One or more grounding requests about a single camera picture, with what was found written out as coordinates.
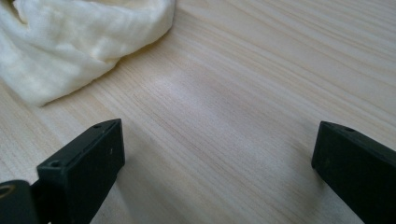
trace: light wood tabletop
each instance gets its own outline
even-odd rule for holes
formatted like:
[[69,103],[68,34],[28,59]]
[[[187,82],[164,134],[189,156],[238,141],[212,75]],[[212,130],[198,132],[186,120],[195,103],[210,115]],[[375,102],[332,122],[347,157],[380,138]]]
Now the light wood tabletop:
[[92,223],[362,223],[310,162],[321,120],[396,148],[396,2],[178,0],[172,29],[43,107],[0,85],[0,182],[122,119]]

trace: cream-colored towel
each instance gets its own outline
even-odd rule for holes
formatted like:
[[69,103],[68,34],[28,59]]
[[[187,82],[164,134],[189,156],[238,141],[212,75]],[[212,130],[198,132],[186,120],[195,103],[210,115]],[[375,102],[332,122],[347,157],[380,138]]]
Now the cream-colored towel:
[[43,105],[160,38],[174,8],[175,0],[0,1],[0,77]]

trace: black robotic claw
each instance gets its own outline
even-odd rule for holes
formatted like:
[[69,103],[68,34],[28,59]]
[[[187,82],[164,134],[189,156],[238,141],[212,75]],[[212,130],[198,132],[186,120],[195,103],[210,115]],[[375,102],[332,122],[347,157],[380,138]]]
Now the black robotic claw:
[[0,184],[0,223],[90,223],[124,163],[121,120],[95,124],[39,164],[32,186]]
[[364,223],[396,223],[396,152],[322,121],[312,167]]

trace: wood grain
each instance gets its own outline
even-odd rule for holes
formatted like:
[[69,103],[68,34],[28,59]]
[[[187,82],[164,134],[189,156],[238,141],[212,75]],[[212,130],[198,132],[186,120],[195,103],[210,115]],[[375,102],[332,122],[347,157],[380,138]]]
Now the wood grain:
[[122,119],[92,223],[361,223],[310,160],[321,120],[396,148],[396,2],[179,0],[167,35],[82,90],[0,94],[0,181]]

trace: crumpled cloth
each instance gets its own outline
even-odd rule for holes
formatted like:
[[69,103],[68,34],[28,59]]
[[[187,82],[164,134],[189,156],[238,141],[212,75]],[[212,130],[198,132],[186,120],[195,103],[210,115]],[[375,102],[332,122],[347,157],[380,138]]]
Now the crumpled cloth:
[[112,69],[172,26],[175,0],[0,1],[0,77],[44,105]]

